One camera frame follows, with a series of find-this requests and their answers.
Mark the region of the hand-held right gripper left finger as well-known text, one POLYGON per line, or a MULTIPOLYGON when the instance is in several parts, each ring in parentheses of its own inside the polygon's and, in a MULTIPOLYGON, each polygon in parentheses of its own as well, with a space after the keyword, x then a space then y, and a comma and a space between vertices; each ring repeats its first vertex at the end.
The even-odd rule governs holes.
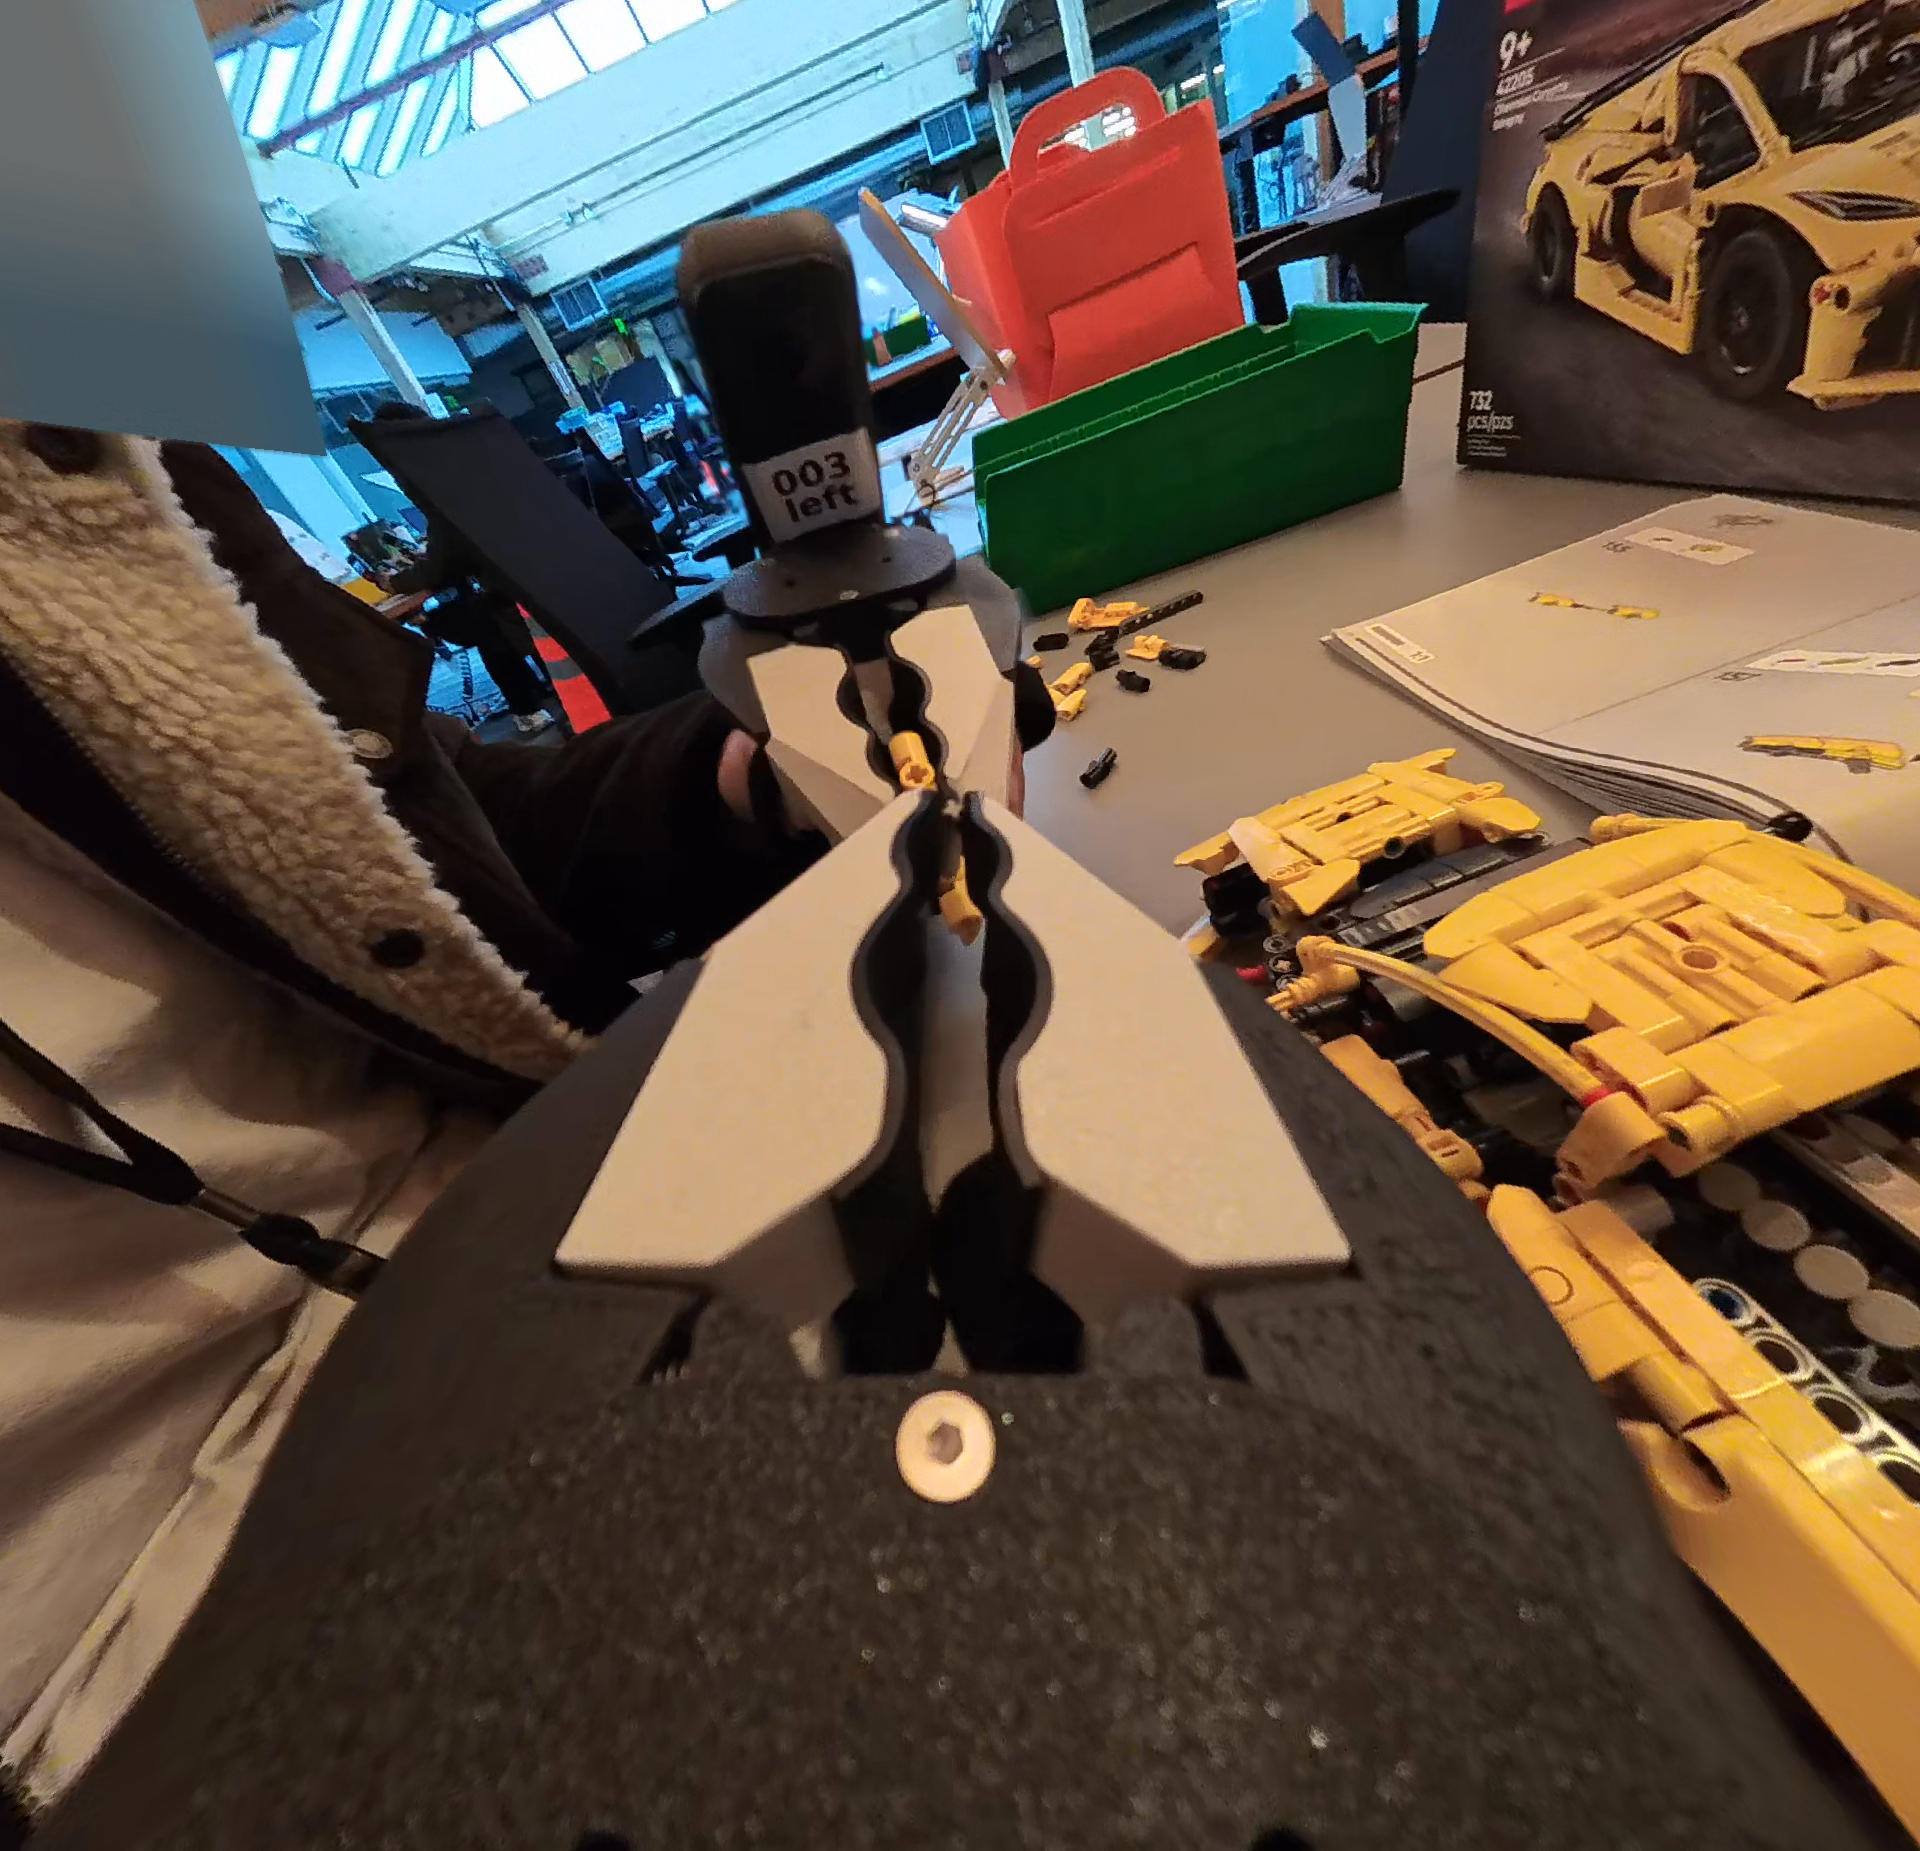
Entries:
POLYGON ((908 792, 707 953, 558 1273, 816 1327, 852 1374, 936 1364, 922 1114, 946 845, 941 797, 908 792))

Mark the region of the black office chair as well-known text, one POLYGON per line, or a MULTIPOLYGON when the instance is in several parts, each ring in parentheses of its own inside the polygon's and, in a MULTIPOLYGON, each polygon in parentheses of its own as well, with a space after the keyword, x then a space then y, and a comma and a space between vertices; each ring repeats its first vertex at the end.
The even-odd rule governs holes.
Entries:
POLYGON ((1413 302, 1431 323, 1465 320, 1494 24, 1497 0, 1438 0, 1377 180, 1240 239, 1254 325, 1283 325, 1283 276, 1319 260, 1331 263, 1331 302, 1413 302))
POLYGON ((349 431, 614 716, 702 692, 702 638, 718 600, 680 594, 500 415, 410 410, 349 431))

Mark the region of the loose yellow and black bricks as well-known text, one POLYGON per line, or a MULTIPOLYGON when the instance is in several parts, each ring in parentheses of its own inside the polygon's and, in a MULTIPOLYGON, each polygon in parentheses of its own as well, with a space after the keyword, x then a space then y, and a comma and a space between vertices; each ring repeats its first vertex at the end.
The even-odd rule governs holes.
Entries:
POLYGON ((1208 649, 1173 626, 1201 605, 1201 591, 1160 601, 1080 597, 1064 623, 1037 633, 1024 667, 1043 681, 1055 728, 1074 726, 1109 694, 1149 697, 1163 678, 1200 673, 1208 649))

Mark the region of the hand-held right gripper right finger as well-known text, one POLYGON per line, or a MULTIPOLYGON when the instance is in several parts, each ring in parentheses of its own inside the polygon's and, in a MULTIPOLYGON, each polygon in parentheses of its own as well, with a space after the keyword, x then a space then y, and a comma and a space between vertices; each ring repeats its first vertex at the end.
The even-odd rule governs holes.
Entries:
POLYGON ((1094 1336, 1351 1247, 1206 967, 1006 807, 954 817, 982 912, 933 947, 941 1356, 1070 1374, 1094 1336))

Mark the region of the person's left forearm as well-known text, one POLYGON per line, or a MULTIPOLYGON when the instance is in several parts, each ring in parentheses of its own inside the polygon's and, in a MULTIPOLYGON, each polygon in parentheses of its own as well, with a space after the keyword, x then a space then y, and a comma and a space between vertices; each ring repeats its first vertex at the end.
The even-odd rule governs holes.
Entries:
POLYGON ((830 851, 782 801, 762 824, 724 804, 718 752, 745 728, 707 692, 554 747, 431 726, 533 904, 623 979, 706 954, 830 851))

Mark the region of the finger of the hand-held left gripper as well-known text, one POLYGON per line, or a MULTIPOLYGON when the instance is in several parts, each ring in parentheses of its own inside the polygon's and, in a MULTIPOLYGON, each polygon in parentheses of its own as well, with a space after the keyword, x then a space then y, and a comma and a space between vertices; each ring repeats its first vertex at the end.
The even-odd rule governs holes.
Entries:
POLYGON ((900 783, 845 653, 782 644, 747 662, 762 752, 788 813, 830 841, 886 811, 900 783))
POLYGON ((996 665, 973 609, 928 609, 900 623, 897 664, 915 681, 908 728, 919 734, 940 790, 1024 813, 1017 685, 996 665))

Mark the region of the grey desk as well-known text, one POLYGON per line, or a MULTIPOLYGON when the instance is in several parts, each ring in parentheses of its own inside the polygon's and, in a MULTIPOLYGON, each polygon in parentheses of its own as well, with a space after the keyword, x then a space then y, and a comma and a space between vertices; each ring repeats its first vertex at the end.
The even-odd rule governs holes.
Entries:
MULTIPOLYGON (((1449 364, 1453 328, 1419 332, 1408 464, 1395 494, 1149 579, 1129 597, 1191 587, 1208 664, 1156 678, 1140 706, 1096 703, 1029 759, 1028 815, 1061 848, 1154 918, 1198 910, 1173 890, 1162 851, 1221 811, 1290 796, 1453 742, 1473 776, 1517 783, 1558 835, 1588 807, 1501 759, 1488 734, 1441 722, 1328 638, 1355 620, 1438 607, 1485 573, 1622 533, 1704 487, 1645 487, 1497 471, 1457 471, 1445 431, 1461 396, 1449 364)), ((1748 1147, 1704 1172, 1657 1171, 1556 1209, 1560 1239, 1537 1247, 1524 1215, 1524 1260, 1537 1286, 1571 1282, 1597 1306, 1556 1306, 1571 1343, 1646 1347, 1607 1368, 1662 1527, 1720 1624, 1762 1671, 1809 1749, 1836 1764, 1856 1797, 1888 1770, 1874 1814, 1916 1843, 1916 1428, 1868 1482, 1868 1452, 1841 1427, 1879 1424, 1836 1371, 1815 1368, 1815 1294, 1774 1244, 1795 1234, 1824 1187, 1824 1150, 1748 1147)))

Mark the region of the green storage bin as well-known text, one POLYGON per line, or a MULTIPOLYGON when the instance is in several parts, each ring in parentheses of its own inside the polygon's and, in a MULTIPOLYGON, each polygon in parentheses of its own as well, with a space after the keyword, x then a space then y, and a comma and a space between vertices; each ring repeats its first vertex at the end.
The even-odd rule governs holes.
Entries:
POLYGON ((988 566, 1049 613, 1400 490, 1424 304, 1300 304, 973 443, 988 566))

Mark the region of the instruction booklet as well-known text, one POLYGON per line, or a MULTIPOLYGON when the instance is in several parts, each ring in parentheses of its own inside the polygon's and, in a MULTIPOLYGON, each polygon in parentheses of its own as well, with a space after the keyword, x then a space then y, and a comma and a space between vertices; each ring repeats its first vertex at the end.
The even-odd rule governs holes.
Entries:
POLYGON ((1918 535, 1716 494, 1324 649, 1594 811, 1790 813, 1918 890, 1918 535))

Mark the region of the metal folding stand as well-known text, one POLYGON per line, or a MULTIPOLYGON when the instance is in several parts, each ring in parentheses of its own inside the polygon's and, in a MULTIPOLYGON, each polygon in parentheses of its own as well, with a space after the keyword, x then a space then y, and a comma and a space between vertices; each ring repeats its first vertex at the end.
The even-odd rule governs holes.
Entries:
POLYGON ((915 301, 927 325, 958 354, 962 378, 935 416, 930 434, 904 456, 912 504, 930 511, 968 477, 954 459, 996 388, 1011 381, 1014 353, 988 328, 982 308, 954 293, 949 277, 962 254, 958 210, 901 199, 895 210, 865 187, 857 194, 860 229, 889 273, 915 301))

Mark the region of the yellow brick toy car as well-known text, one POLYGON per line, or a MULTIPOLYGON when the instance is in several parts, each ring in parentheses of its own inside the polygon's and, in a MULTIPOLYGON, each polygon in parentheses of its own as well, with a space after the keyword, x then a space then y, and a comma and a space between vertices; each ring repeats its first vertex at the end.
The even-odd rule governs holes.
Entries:
POLYGON ((1550 845, 1434 750, 1175 855, 1475 1201, 1680 1559, 1916 1841, 1916 894, 1788 811, 1550 845))

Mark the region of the dark toy car box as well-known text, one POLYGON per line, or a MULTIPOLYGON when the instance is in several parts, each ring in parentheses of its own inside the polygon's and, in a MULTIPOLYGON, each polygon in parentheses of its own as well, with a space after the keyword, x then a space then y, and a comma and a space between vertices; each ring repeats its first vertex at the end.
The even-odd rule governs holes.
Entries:
POLYGON ((1918 0, 1490 0, 1457 456, 1916 508, 1918 0))

